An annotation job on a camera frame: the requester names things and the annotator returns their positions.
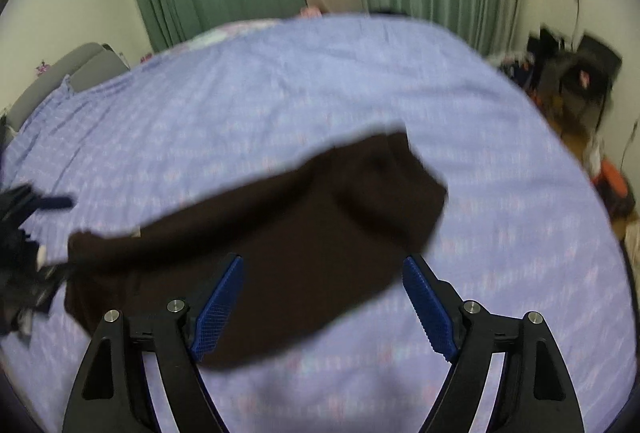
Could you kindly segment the dark brown corduroy pants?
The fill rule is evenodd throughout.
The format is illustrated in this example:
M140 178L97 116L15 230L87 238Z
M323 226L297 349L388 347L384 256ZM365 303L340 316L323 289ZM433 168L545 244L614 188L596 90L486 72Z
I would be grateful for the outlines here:
M198 201L138 234L78 231L67 242L78 271L65 309L88 332L110 309L163 309L235 253L244 261L242 290L204 365L240 367L384 291L405 257L430 242L446 198L405 133L374 134Z

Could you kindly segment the small purple figurine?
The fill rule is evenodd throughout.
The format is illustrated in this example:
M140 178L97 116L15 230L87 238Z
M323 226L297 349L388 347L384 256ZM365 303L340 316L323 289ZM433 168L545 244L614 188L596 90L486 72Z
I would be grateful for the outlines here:
M50 68L50 65L47 64L44 60L36 67L36 75L40 77L45 74Z

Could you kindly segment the grey padded headboard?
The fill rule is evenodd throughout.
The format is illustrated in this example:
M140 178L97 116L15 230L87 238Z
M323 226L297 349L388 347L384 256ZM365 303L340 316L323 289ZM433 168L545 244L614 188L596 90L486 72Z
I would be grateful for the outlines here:
M6 123L13 131L23 127L34 110L63 82L68 80L75 93L126 74L129 66L108 44L85 43L64 55L43 72L17 98L6 115Z

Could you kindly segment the orange stool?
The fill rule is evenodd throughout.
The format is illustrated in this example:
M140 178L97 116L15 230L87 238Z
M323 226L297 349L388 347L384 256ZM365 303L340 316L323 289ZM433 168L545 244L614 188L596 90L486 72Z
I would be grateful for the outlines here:
M608 159L601 161L600 172L592 182L608 211L623 207L630 200L631 190L623 173Z

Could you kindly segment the white pillow with pastel print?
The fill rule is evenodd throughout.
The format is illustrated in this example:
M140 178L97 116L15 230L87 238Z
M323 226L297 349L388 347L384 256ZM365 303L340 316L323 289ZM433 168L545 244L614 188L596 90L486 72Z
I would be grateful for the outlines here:
M206 46L239 37L249 32L264 30L280 23L281 21L278 18L252 19L228 23L199 34L186 42L186 45L190 49L206 48Z

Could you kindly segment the pink plush toy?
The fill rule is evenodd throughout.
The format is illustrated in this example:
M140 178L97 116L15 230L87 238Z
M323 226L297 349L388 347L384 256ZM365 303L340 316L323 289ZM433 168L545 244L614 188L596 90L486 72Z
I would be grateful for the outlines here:
M302 8L300 10L299 16L301 18L321 17L322 11L320 10L320 8L317 8L316 6L306 6L306 8Z

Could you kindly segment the black garment at bed edge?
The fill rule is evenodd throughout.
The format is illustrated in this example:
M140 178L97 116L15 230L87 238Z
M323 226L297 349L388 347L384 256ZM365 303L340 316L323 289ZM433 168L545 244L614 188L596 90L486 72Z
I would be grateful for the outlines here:
M393 10L392 8L378 8L377 10L370 10L370 15L381 15L381 16L401 16L401 17L409 17L409 15L401 10Z

